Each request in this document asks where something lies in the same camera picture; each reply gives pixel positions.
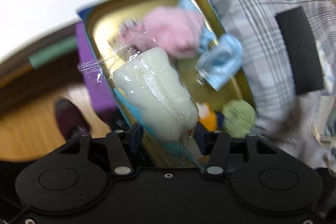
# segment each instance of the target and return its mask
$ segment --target plastic wrap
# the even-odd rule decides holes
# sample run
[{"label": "plastic wrap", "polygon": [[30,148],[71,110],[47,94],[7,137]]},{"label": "plastic wrap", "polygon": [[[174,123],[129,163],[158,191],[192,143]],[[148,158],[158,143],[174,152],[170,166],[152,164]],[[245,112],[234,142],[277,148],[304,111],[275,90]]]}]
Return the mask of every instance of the plastic wrap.
[{"label": "plastic wrap", "polygon": [[167,53],[148,30],[124,30],[97,62],[78,69],[97,87],[113,80],[115,96],[159,142],[183,144],[198,111]]}]

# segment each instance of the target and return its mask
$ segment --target plaid shirt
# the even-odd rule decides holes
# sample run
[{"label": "plaid shirt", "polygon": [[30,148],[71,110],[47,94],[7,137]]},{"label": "plaid shirt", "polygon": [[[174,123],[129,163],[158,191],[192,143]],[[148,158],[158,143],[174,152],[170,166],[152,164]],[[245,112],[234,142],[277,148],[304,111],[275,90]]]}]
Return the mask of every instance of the plaid shirt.
[{"label": "plaid shirt", "polygon": [[297,96],[275,15],[302,6],[335,76],[336,12],[331,0],[210,0],[226,32],[243,46],[243,70],[256,104],[255,133],[303,160],[325,166],[323,149],[310,133],[322,92]]}]

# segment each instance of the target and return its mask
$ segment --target light blue plastic package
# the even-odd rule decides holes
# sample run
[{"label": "light blue plastic package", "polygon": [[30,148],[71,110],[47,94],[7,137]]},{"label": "light blue plastic package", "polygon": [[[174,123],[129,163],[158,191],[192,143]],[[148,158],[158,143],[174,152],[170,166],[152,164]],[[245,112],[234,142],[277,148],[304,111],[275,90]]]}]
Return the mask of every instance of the light blue plastic package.
[{"label": "light blue plastic package", "polygon": [[[199,13],[191,0],[180,0],[178,7]],[[229,34],[223,34],[218,45],[208,50],[209,42],[215,38],[215,34],[204,25],[198,50],[201,56],[196,70],[210,86],[219,91],[241,68],[243,50],[238,39]]]}]

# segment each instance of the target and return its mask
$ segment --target green sponge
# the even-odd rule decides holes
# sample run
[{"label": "green sponge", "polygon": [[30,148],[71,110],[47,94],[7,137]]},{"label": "green sponge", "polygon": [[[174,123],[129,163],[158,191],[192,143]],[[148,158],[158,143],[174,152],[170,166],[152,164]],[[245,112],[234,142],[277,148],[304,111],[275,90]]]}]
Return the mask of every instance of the green sponge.
[{"label": "green sponge", "polygon": [[256,112],[243,100],[231,100],[223,106],[224,130],[233,138],[244,138],[255,125]]}]

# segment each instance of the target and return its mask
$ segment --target teal strip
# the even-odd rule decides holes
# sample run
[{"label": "teal strip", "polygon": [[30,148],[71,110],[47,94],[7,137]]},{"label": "teal strip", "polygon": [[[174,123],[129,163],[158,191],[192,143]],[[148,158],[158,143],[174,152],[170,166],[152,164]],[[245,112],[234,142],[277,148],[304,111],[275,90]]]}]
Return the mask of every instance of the teal strip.
[{"label": "teal strip", "polygon": [[28,59],[32,67],[37,69],[62,55],[74,51],[75,49],[77,49],[77,38],[75,35],[72,35],[71,37],[66,37],[45,47],[44,49],[37,51],[36,53],[30,55]]}]

